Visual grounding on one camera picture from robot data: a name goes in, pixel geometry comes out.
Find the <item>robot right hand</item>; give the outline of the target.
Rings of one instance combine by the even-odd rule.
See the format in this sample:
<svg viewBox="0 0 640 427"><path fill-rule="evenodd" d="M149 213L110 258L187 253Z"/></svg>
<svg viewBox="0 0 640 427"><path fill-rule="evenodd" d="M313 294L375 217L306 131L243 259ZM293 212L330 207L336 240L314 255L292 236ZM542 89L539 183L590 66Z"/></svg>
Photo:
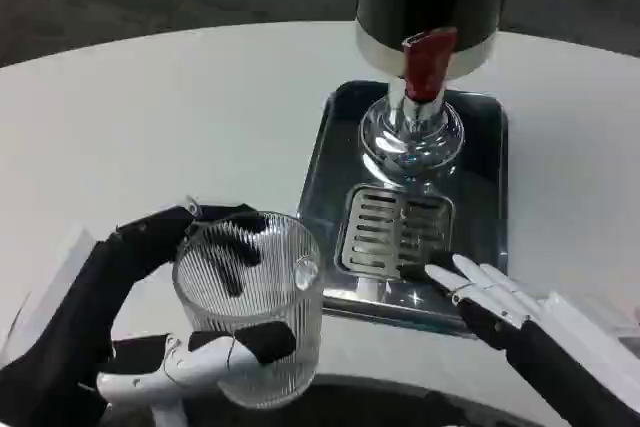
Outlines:
<svg viewBox="0 0 640 427"><path fill-rule="evenodd" d="M447 254L424 272L466 326L572 426L639 423L639 323L604 302L535 297L495 267Z"/></svg>

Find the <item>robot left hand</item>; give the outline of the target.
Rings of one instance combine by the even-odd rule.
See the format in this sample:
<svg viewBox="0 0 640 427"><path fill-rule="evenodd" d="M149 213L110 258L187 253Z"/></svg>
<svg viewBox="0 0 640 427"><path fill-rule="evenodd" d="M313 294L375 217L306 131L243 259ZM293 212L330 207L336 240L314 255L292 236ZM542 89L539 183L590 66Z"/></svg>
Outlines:
<svg viewBox="0 0 640 427"><path fill-rule="evenodd" d="M159 426L183 426L183 400L239 373L292 354L296 337L282 321L235 332L196 331L125 340L111 336L133 286L176 260L202 221L229 221L214 244L245 267L260 263L248 236L266 218L246 204L187 200L95 240L80 233L40 294L20 307L1 347L1 422L5 426L95 426L111 406L148 406Z"/></svg>

